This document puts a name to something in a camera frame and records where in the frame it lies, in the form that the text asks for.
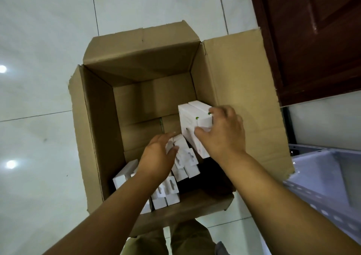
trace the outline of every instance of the khaki pants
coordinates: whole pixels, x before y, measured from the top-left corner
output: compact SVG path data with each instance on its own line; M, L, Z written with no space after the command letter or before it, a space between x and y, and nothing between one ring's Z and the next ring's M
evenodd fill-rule
M206 227L195 219L170 227L173 255L214 255L215 243ZM168 255L163 230L129 239L122 255Z

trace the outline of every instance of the right hand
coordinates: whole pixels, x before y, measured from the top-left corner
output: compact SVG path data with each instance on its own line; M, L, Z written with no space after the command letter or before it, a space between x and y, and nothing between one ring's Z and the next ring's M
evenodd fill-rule
M222 168L246 154L246 139L242 117L231 106L212 107L213 126L210 132L196 127L194 134L206 151Z

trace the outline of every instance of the left hand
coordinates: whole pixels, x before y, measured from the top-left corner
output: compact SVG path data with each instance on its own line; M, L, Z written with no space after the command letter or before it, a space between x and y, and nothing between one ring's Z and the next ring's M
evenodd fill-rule
M140 159L137 175L150 177L158 187L169 175L178 152L178 147L173 147L168 154L165 152L165 145L176 133L158 134L152 138L144 149Z

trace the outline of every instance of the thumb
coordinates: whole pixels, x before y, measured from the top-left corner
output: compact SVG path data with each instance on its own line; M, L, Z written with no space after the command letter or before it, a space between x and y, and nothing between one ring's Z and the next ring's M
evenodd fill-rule
M170 151L168 152L167 157L168 157L168 159L169 159L169 161L170 161L171 163L174 163L174 161L175 161L175 155L177 154L178 150L179 150L179 147L178 147L178 146L174 146L174 147L171 148Z
M209 138L209 132L206 132L201 127L196 127L194 129L194 134L199 139L199 141L201 141L202 145L204 146L204 143L206 143Z

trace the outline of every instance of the door panel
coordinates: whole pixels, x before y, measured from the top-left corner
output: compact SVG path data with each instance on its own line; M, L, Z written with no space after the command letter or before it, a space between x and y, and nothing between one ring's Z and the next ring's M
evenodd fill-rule
M281 106L361 89L361 0L252 0Z

